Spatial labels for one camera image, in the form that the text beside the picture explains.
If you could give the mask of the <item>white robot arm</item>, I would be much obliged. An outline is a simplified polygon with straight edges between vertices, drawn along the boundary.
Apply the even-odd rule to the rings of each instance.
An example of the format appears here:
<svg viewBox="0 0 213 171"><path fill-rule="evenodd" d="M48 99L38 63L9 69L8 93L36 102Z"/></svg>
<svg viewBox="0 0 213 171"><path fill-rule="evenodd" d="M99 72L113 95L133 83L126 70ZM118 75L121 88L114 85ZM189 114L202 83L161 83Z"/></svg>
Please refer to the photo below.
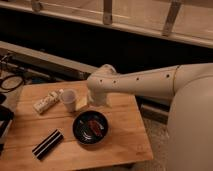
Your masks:
<svg viewBox="0 0 213 171"><path fill-rule="evenodd" d="M97 106L111 92L169 101L166 171L213 171L213 63L129 74L105 64L88 77L87 87Z"/></svg>

